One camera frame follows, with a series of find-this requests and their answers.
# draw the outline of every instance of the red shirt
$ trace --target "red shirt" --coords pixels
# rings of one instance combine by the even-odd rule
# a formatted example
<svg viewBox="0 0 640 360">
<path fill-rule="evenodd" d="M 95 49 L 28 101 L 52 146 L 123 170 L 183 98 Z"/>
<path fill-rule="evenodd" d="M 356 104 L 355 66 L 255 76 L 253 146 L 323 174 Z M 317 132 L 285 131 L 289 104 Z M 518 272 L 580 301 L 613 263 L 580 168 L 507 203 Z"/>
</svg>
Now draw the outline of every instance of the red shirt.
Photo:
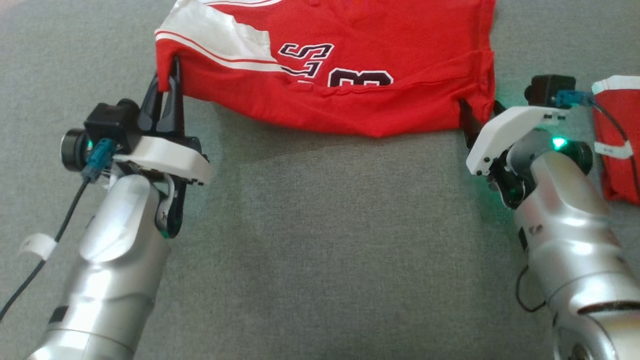
<svg viewBox="0 0 640 360">
<path fill-rule="evenodd" d="M 490 118 L 495 0 L 178 0 L 156 31 L 160 90 L 322 133 L 458 127 Z"/>
<path fill-rule="evenodd" d="M 604 196 L 640 205 L 640 76 L 612 76 L 593 84 L 592 91 L 616 121 L 593 108 L 595 150 L 603 155 Z"/>
</svg>

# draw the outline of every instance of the jersey number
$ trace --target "jersey number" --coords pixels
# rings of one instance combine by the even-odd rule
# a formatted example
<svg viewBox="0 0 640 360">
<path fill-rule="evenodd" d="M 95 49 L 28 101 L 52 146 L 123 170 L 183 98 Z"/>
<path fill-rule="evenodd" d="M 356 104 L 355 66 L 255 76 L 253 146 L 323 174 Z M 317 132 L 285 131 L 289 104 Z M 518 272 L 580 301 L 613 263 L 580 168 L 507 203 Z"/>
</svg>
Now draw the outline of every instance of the jersey number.
<svg viewBox="0 0 640 360">
<path fill-rule="evenodd" d="M 384 70 L 355 71 L 335 68 L 329 73 L 329 86 L 341 86 L 344 83 L 352 85 L 390 85 L 394 78 Z"/>
<path fill-rule="evenodd" d="M 322 61 L 329 57 L 333 50 L 333 44 L 317 44 L 300 46 L 298 44 L 286 43 L 278 53 L 290 58 L 305 59 L 309 57 L 310 61 L 305 62 L 303 70 L 295 70 L 290 67 L 282 66 L 281 68 L 293 76 L 304 76 L 305 78 L 314 78 L 322 65 Z"/>
</svg>

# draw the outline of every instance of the black cable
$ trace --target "black cable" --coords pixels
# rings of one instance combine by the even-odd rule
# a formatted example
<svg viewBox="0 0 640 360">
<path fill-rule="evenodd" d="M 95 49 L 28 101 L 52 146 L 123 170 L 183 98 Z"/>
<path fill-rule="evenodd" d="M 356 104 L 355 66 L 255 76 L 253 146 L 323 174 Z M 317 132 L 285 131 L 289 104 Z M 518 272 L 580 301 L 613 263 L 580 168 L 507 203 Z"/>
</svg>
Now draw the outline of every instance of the black cable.
<svg viewBox="0 0 640 360">
<path fill-rule="evenodd" d="M 516 279 L 516 300 L 518 301 L 518 304 L 520 304 L 520 307 L 522 307 L 522 309 L 524 309 L 524 311 L 527 311 L 528 313 L 535 313 L 536 311 L 542 309 L 543 307 L 545 307 L 545 305 L 547 305 L 546 301 L 543 301 L 542 304 L 534 307 L 534 308 L 529 308 L 527 307 L 523 302 L 522 299 L 520 298 L 520 281 L 522 280 L 522 277 L 524 276 L 524 274 L 527 273 L 527 271 L 529 271 L 529 265 L 525 266 L 522 271 L 520 272 L 520 274 L 518 275 L 518 279 Z"/>
<path fill-rule="evenodd" d="M 65 216 L 64 221 L 62 221 L 62 225 L 60 225 L 60 230 L 58 231 L 58 234 L 54 239 L 56 243 L 60 242 L 60 238 L 62 238 L 62 234 L 65 233 L 65 230 L 67 229 L 67 225 L 69 225 L 69 221 L 71 220 L 71 215 L 74 214 L 74 210 L 78 205 L 78 201 L 80 201 L 80 197 L 84 193 L 84 189 L 86 189 L 86 186 L 89 184 L 89 182 L 90 182 L 89 178 L 84 179 L 82 182 L 82 185 L 80 186 L 80 189 L 78 189 L 76 193 L 76 197 L 74 197 L 74 200 L 71 202 L 71 206 L 69 206 L 67 215 Z M 13 293 L 13 295 L 9 298 L 9 301 L 6 302 L 6 304 L 2 308 L 2 311 L 0 311 L 0 322 L 2 322 L 7 311 L 9 311 L 9 307 L 11 307 L 11 305 L 16 301 L 16 299 L 18 299 L 20 294 L 22 294 L 22 292 L 27 288 L 27 286 L 29 286 L 31 281 L 36 277 L 36 275 L 38 275 L 38 272 L 40 272 L 40 270 L 42 269 L 45 263 L 46 263 L 46 260 L 41 260 L 36 266 L 36 268 L 33 269 L 29 277 L 27 277 L 27 279 L 22 283 L 22 285 L 20 285 L 18 290 L 16 290 L 16 292 Z"/>
<path fill-rule="evenodd" d="M 591 100 L 591 105 L 593 105 L 594 108 L 596 108 L 599 112 L 602 113 L 602 115 L 604 115 L 607 119 L 609 119 L 609 122 L 611 122 L 611 125 L 613 125 L 616 128 L 616 130 L 618 130 L 618 133 L 620 134 L 624 142 L 629 141 L 629 137 L 627 136 L 624 129 L 620 126 L 616 118 L 614 118 L 613 115 L 611 115 L 611 113 L 607 111 L 607 109 L 603 108 L 600 104 L 598 104 L 595 101 L 595 99 Z M 633 174 L 634 185 L 636 187 L 636 197 L 638 198 L 638 201 L 640 201 L 640 179 L 638 178 L 638 170 L 637 170 L 636 161 L 634 159 L 633 152 L 631 156 L 629 156 L 629 160 L 631 161 L 631 173 Z"/>
</svg>

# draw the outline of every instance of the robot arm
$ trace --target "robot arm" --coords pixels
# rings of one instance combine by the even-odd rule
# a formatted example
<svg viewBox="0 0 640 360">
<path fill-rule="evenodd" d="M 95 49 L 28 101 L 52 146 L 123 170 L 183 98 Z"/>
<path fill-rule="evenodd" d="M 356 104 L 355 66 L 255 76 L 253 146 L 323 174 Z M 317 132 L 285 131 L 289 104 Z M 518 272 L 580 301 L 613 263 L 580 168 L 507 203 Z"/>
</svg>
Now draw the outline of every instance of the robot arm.
<svg viewBox="0 0 640 360">
<path fill-rule="evenodd" d="M 84 129 L 67 133 L 63 164 L 80 171 L 92 144 L 103 138 L 118 153 L 104 175 L 110 189 L 91 219 L 39 346 L 29 360 L 130 360 L 154 306 L 167 238 L 182 224 L 187 184 L 207 184 L 211 166 L 197 138 L 184 136 L 179 64 L 163 116 L 154 79 L 142 111 L 123 100 L 100 104 Z M 167 194 L 154 183 L 166 182 Z"/>
<path fill-rule="evenodd" d="M 479 132 L 463 106 L 465 134 L 475 139 L 467 167 L 514 209 L 529 270 L 553 314 L 554 359 L 639 359 L 640 284 L 609 227 L 607 204 L 586 177 L 591 151 L 537 128 L 564 119 L 553 99 L 573 90 L 558 85 L 563 80 L 534 78 L 529 95 L 549 102 L 506 110 Z"/>
</svg>

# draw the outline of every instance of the gray table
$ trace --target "gray table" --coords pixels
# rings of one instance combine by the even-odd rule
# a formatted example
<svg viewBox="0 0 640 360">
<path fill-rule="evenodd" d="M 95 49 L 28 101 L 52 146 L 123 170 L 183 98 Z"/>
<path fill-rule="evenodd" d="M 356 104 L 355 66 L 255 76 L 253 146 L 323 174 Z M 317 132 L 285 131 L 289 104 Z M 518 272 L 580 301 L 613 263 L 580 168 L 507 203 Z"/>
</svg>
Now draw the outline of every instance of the gray table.
<svg viewBox="0 0 640 360">
<path fill-rule="evenodd" d="M 153 30 L 171 6 L 27 0 L 2 10 L 2 302 L 37 262 L 16 255 L 22 239 L 54 234 L 79 186 L 59 164 L 60 136 L 98 102 L 142 100 Z M 535 74 L 571 74 L 583 90 L 640 74 L 639 12 L 636 0 L 500 2 L 498 98 L 524 104 Z M 371 140 L 279 129 L 193 99 L 185 111 L 219 172 L 188 193 L 137 359 L 551 359 L 550 315 L 513 298 L 524 260 L 511 215 L 466 173 L 459 132 Z M 561 133 L 593 140 L 589 112 L 574 110 Z M 90 188 L 0 324 L 0 359 L 36 345 L 104 192 Z M 640 270 L 640 209 L 612 212 Z"/>
</svg>

